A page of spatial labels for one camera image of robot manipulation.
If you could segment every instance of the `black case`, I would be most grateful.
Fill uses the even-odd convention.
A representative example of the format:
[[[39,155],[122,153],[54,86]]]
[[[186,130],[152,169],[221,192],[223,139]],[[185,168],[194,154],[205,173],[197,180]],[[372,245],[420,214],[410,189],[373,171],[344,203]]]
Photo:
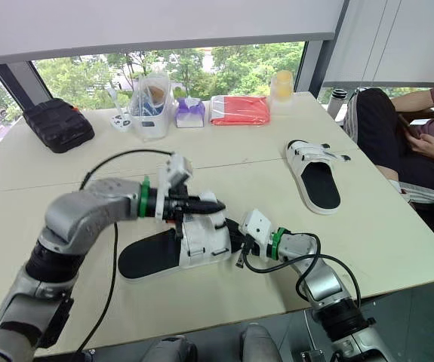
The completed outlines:
[[[63,153],[94,137],[89,121],[59,98],[27,109],[23,117],[37,137],[55,153]]]

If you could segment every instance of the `man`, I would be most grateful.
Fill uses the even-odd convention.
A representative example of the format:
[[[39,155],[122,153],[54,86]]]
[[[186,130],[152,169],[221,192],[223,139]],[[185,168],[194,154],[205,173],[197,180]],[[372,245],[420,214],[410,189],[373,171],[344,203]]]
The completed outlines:
[[[434,119],[413,137],[397,112],[434,106],[434,88],[390,100],[380,89],[359,92],[349,101],[344,130],[393,184],[417,204],[434,204]]]

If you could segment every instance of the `plastic container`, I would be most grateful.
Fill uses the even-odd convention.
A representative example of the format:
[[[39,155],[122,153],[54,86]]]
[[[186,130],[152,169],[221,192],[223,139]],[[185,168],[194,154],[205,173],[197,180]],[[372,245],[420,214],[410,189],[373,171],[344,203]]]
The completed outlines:
[[[175,109],[168,74],[154,72],[140,76],[128,110],[141,138],[156,140],[165,137]]]
[[[271,115],[287,115],[293,105],[294,77],[292,72],[281,70],[272,76],[270,97],[267,102]]]
[[[344,89],[334,89],[328,104],[328,114],[335,119],[344,102],[346,102],[347,92]]]
[[[281,70],[272,76],[270,81],[270,96],[274,100],[284,102],[292,97],[294,78],[292,72]]]

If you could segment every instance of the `floor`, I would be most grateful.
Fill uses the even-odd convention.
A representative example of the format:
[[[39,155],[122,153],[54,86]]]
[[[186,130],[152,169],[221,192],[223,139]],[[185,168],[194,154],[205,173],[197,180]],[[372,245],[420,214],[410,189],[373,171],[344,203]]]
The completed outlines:
[[[383,341],[398,362],[434,361],[434,283],[403,290],[366,303],[362,308],[366,318],[374,317]],[[317,349],[330,359],[331,350],[323,329],[307,312],[309,330]],[[284,362],[298,362],[300,352],[310,349],[310,339],[302,311],[277,315],[256,321],[265,326]],[[211,328],[186,336],[199,349],[199,360],[205,362],[239,361],[239,335],[248,325],[232,324]],[[98,348],[92,351],[94,362],[136,362],[159,339]]]

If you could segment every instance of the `black cable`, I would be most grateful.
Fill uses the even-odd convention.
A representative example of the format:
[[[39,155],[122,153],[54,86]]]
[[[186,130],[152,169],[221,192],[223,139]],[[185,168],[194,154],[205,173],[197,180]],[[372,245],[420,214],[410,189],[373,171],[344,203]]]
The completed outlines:
[[[259,274],[275,272],[276,270],[285,268],[286,266],[294,264],[295,262],[299,262],[299,261],[305,260],[305,259],[313,259],[316,256],[317,256],[317,254],[302,255],[302,256],[298,256],[297,258],[290,259],[286,262],[283,262],[282,264],[275,265],[275,266],[270,267],[270,268],[259,269],[259,268],[255,268],[252,265],[250,265],[250,263],[248,262],[248,259],[247,259],[247,254],[242,253],[242,258],[243,258],[244,263],[247,266],[247,268],[249,268],[254,273],[259,273]],[[336,262],[337,264],[339,264],[340,266],[342,266],[346,270],[346,272],[351,277],[352,284],[354,285],[354,289],[356,290],[356,305],[358,306],[358,308],[361,308],[361,290],[359,289],[358,281],[356,280],[356,277],[352,273],[351,269],[349,269],[349,267],[346,264],[344,264],[343,262],[341,262],[338,258],[335,258],[334,256],[320,254],[319,258],[332,260],[333,262]]]
[[[118,157],[121,157],[124,155],[129,155],[131,153],[138,153],[138,152],[159,153],[161,155],[168,155],[168,156],[173,155],[172,152],[160,151],[159,149],[131,149],[129,151],[117,153],[117,154],[107,158],[106,160],[101,161],[99,164],[97,164],[95,167],[93,167],[92,170],[90,170],[88,173],[86,173],[85,178],[82,180],[81,185],[79,186],[79,191],[84,189],[84,187],[89,182],[89,180],[91,179],[93,174],[97,170],[99,170],[103,165],[114,160],[115,158],[118,158]],[[84,347],[91,340],[92,336],[96,333],[97,328],[99,328],[99,326],[103,322],[104,317],[106,317],[106,313],[108,312],[108,309],[109,309],[109,304],[111,303],[112,294],[114,292],[114,286],[115,286],[115,281],[116,281],[116,269],[117,269],[117,260],[118,260],[118,224],[115,222],[113,224],[113,226],[114,226],[114,247],[113,247],[113,251],[112,251],[112,275],[111,275],[111,285],[109,287],[109,293],[108,293],[108,297],[106,299],[106,304],[104,305],[104,309],[103,309],[101,315],[99,316],[99,318],[97,319],[97,322],[94,325],[93,329],[89,332],[88,336],[81,343],[79,348],[72,354],[71,359],[69,360],[70,362],[74,361],[76,356],[78,356],[82,352]]]
[[[340,357],[340,354],[338,351],[335,351],[332,356],[331,356],[331,360],[329,362],[336,362],[337,359]]]
[[[99,316],[93,329],[89,332],[88,336],[85,338],[85,340],[81,343],[79,348],[72,355],[71,362],[74,360],[74,358],[76,356],[78,356],[82,352],[82,350],[87,345],[89,340],[96,333],[97,328],[99,328],[99,326],[103,322],[104,317],[106,317],[106,313],[108,312],[108,309],[109,309],[109,304],[111,303],[112,294],[114,292],[114,285],[116,282],[116,266],[117,266],[116,261],[118,259],[118,224],[115,222],[113,225],[114,225],[114,247],[112,249],[112,275],[111,275],[111,286],[109,287],[109,294],[108,294],[108,297],[106,299],[106,304],[104,305],[103,312]]]
[[[342,266],[344,268],[344,270],[346,270],[347,274],[349,274],[349,276],[351,277],[352,284],[354,285],[354,289],[356,290],[356,305],[358,306],[358,308],[361,308],[361,290],[359,289],[358,281],[357,281],[356,277],[354,276],[354,274],[352,273],[349,266],[344,264],[344,262],[341,262],[335,256],[321,254],[320,258],[332,260],[333,262],[336,262],[337,264]]]
[[[295,290],[297,291],[297,295],[300,298],[304,299],[306,302],[308,302],[309,300],[302,292],[300,292],[300,285],[302,284],[304,279],[307,277],[307,275],[309,275],[309,273],[312,271],[312,269],[314,268],[315,264],[317,263],[320,255],[321,255],[321,241],[319,240],[319,238],[315,234],[308,234],[308,235],[315,238],[315,243],[317,244],[317,248],[316,248],[315,254],[314,254],[315,256],[314,256],[314,258],[312,258],[312,262],[310,263],[309,268],[307,268],[306,271],[304,273],[302,273],[302,275],[299,277],[299,279],[297,279],[297,283],[295,284]]]
[[[130,149],[129,151],[124,151],[124,152],[116,153],[115,155],[107,158],[106,160],[101,161],[96,167],[94,167],[91,171],[89,171],[88,173],[86,173],[86,176],[84,177],[84,179],[82,180],[81,185],[79,186],[79,190],[82,190],[86,186],[86,184],[88,183],[88,181],[91,178],[91,176],[93,176],[93,174],[97,170],[99,170],[102,166],[104,166],[108,162],[114,160],[115,158],[118,158],[118,157],[121,157],[121,156],[124,156],[124,155],[129,155],[131,153],[138,153],[138,152],[159,153],[160,155],[168,155],[168,156],[173,155],[172,152],[161,151],[159,149]]]

